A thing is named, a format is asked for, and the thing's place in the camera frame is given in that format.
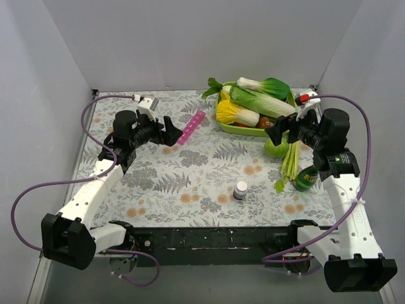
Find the pink weekly pill organizer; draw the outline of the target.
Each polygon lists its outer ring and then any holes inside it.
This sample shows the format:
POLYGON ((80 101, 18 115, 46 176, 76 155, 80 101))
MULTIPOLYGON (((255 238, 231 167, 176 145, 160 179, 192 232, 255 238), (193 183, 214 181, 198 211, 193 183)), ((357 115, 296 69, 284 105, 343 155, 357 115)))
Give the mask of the pink weekly pill organizer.
POLYGON ((197 111, 197 113, 191 118, 189 123, 184 127, 183 134, 179 137, 177 144, 184 145, 192 133, 197 129, 199 124, 204 120, 206 116, 205 112, 197 111))

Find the white capped pill bottle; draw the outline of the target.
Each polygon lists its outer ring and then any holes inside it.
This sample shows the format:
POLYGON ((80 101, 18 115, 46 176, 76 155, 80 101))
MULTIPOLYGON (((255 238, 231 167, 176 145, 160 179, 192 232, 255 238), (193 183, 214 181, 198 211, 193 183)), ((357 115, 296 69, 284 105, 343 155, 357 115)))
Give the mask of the white capped pill bottle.
POLYGON ((243 200, 246 197, 248 190, 249 187, 246 182, 238 181, 234 187, 233 196, 237 200, 243 200))

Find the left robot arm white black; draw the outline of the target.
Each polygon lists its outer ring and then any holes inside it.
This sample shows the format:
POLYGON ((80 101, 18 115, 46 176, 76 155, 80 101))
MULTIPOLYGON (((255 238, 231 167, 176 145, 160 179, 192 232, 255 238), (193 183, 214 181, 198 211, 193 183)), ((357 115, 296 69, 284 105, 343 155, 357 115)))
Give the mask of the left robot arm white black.
POLYGON ((94 255, 117 249, 128 253, 134 248, 132 225, 112 221, 92 228, 92 220, 109 192, 126 174, 136 158, 136 150, 152 142, 172 147, 182 136, 171 118, 160 123, 139 111, 123 110, 115 115, 113 131, 104 140, 93 175, 56 214, 46 214, 41 222, 42 252, 50 259, 83 270, 94 255))

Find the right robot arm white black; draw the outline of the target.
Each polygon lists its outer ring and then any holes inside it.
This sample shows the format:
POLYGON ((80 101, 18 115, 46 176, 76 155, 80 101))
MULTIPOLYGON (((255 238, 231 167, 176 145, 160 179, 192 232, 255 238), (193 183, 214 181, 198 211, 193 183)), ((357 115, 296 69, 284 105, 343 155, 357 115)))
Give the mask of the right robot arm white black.
POLYGON ((290 141, 302 141, 313 150, 313 165, 327 191, 336 223, 322 232, 312 222, 299 224, 286 236, 290 249, 281 255, 306 248, 323 267, 333 292, 380 291, 396 274, 395 260, 385 258, 372 233, 361 199, 356 157, 346 148, 349 115, 330 108, 321 120, 310 110, 304 118, 297 114, 278 117, 266 133, 274 144, 282 142, 284 132, 290 141))

